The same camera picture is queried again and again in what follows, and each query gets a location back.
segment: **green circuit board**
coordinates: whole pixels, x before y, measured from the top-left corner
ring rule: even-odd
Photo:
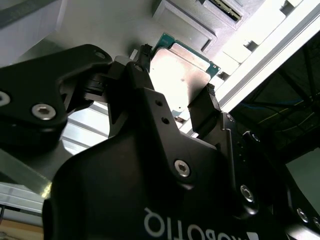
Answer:
[[[170,36],[167,33],[164,33],[161,36],[160,40],[158,41],[158,43],[156,44],[156,46],[154,47],[154,49],[152,51],[152,55],[156,54],[156,51],[158,48],[170,49],[172,47],[172,45],[175,43],[181,45],[182,47],[184,47],[185,49],[187,49],[188,51],[190,51],[191,53],[193,53],[197,57],[199,57],[199,58],[203,59],[204,61],[206,61],[207,63],[209,63],[210,66],[206,70],[206,72],[210,75],[211,78],[213,78],[219,72],[220,68],[217,65],[215,65],[212,61],[210,61],[206,57],[202,56],[197,51],[193,50],[191,47],[188,47],[183,42],[175,40],[172,36]]]

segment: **screw hole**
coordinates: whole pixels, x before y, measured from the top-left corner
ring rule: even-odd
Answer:
[[[238,141],[236,144],[237,144],[240,148],[243,148],[243,147],[244,147],[244,146],[242,146],[241,142],[239,142],[239,141]]]
[[[300,208],[298,208],[296,212],[298,213],[302,221],[304,221],[305,223],[309,222],[307,215]]]
[[[242,195],[244,196],[244,198],[249,203],[253,203],[254,202],[254,196],[253,196],[252,192],[250,191],[250,189],[246,185],[241,185],[240,191],[241,191]]]
[[[178,164],[178,168],[179,168],[182,172],[187,171],[186,166],[184,166],[184,165],[182,165],[182,164]]]
[[[244,156],[243,156],[242,154],[239,154],[239,159],[240,159],[240,161],[242,161],[242,162],[245,162],[245,161],[246,161],[245,158],[244,158]]]
[[[256,135],[254,135],[253,133],[251,135],[252,135],[254,140],[256,140],[257,142],[260,142],[260,139]]]
[[[48,115],[50,113],[50,111],[44,106],[39,107],[37,111],[42,115]]]
[[[96,56],[98,56],[99,58],[101,58],[101,59],[105,59],[106,58],[106,56],[103,54],[103,53],[101,53],[101,52],[95,52],[95,55]]]
[[[162,120],[162,122],[164,124],[169,124],[170,123],[169,120],[167,118],[165,118],[165,117],[161,118],[161,120]]]
[[[157,104],[157,105],[160,106],[160,107],[163,106],[162,102],[161,102],[161,101],[158,101],[158,100],[155,101],[155,104]]]
[[[234,122],[234,119],[232,118],[231,115],[227,114],[226,117],[230,120],[230,122]]]
[[[138,64],[135,64],[134,67],[136,69],[138,69],[140,72],[143,72],[144,70],[142,69],[142,67],[140,67]]]

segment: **silver metal plate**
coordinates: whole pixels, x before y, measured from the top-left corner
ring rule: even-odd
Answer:
[[[251,2],[251,4],[262,4],[263,2],[264,1],[260,1],[260,3]],[[233,14],[239,16],[239,19],[237,21],[234,21],[212,1],[200,0],[200,3],[214,15],[214,18],[218,18],[221,22],[229,25],[234,30],[237,30],[247,20],[247,18],[250,17],[250,14],[246,12],[246,10],[252,12],[252,9],[249,9],[246,6],[241,6],[236,0],[216,0],[216,3],[218,3],[219,5],[224,5],[225,7],[227,6],[227,8],[231,8]]]
[[[160,47],[150,67],[154,89],[164,94],[171,110],[182,112],[210,81],[210,75],[176,53]]]
[[[166,33],[203,54],[218,40],[212,28],[170,0],[160,1],[153,19],[166,28]]]
[[[26,186],[34,193],[47,199],[50,196],[52,182],[14,156],[0,149],[1,172],[18,184]]]
[[[203,60],[202,58],[198,57],[194,53],[190,52],[188,49],[185,49],[178,43],[174,43],[170,48],[170,51],[176,53],[180,57],[188,60],[190,63],[196,65],[198,68],[202,69],[203,71],[207,71],[210,67],[210,63]]]

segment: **wooden surface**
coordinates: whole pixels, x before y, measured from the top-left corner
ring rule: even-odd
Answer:
[[[43,240],[42,227],[32,226],[20,222],[3,220],[0,232],[7,234],[9,240]]]

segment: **bolt head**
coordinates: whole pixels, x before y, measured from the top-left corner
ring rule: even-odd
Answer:
[[[0,91],[0,107],[5,106],[9,104],[11,101],[8,94],[6,94],[4,91]]]
[[[298,213],[298,216],[302,219],[302,221],[304,221],[305,223],[309,222],[307,215],[301,210],[301,208],[298,208],[296,212]]]
[[[186,178],[190,175],[190,168],[185,161],[176,160],[174,162],[174,167],[177,170],[177,172],[180,174],[180,176]]]
[[[56,110],[48,104],[36,104],[31,109],[32,114],[41,120],[51,120],[56,116]]]
[[[316,217],[313,218],[313,222],[314,222],[314,224],[316,225],[316,227],[317,227],[318,229],[320,229],[320,222],[319,222],[319,220],[318,220]]]
[[[260,139],[256,135],[252,133],[251,136],[254,140],[256,140],[257,142],[260,142]]]
[[[234,119],[230,114],[227,114],[226,117],[229,119],[230,122],[234,122]]]
[[[241,185],[240,192],[249,203],[252,203],[255,200],[254,195],[246,185]]]

